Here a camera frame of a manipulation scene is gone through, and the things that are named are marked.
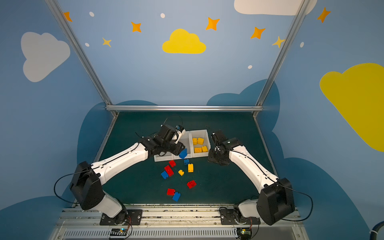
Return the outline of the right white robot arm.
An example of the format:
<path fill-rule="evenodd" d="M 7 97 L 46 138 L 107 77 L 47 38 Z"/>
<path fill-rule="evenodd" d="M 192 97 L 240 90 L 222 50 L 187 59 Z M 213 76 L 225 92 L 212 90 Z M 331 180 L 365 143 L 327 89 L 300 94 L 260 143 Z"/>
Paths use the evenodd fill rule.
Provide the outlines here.
<path fill-rule="evenodd" d="M 236 221 L 260 217 L 271 226 L 295 211 L 289 180 L 280 179 L 264 168 L 237 138 L 229 139 L 221 130 L 211 137 L 215 146 L 209 151 L 209 161 L 221 166 L 236 164 L 259 192 L 257 200 L 245 200 L 234 206 Z"/>

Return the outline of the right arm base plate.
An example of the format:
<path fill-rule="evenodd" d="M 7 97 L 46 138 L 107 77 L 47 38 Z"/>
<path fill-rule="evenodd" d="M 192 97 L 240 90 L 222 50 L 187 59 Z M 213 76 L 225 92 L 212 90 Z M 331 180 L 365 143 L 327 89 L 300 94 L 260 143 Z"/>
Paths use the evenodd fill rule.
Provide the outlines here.
<path fill-rule="evenodd" d="M 261 220 L 255 217 L 244 217 L 239 210 L 219 208 L 220 220 L 222 225 L 259 225 Z"/>

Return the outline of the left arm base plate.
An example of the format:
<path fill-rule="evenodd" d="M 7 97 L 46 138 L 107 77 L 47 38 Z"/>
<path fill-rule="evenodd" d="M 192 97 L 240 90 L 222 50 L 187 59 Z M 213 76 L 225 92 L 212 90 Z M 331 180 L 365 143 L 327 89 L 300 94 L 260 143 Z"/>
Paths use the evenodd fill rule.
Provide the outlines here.
<path fill-rule="evenodd" d="M 143 210 L 133 209 L 121 211 L 119 215 L 114 218 L 108 217 L 106 214 L 102 213 L 102 218 L 100 220 L 100 226 L 138 226 L 141 223 L 143 215 Z"/>

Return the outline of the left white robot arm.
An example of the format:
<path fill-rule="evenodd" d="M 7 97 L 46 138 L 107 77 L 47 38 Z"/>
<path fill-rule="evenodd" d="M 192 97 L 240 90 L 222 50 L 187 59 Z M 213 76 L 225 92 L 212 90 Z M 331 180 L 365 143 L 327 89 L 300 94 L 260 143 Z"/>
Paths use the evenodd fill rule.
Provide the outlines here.
<path fill-rule="evenodd" d="M 103 190 L 103 185 L 127 168 L 161 153 L 179 155 L 185 145 L 180 142 L 186 132 L 177 125 L 161 125 L 152 137 L 142 137 L 126 150 L 105 160 L 78 164 L 70 184 L 70 190 L 83 210 L 97 210 L 114 221 L 115 225 L 128 223 L 127 209 L 116 198 Z"/>

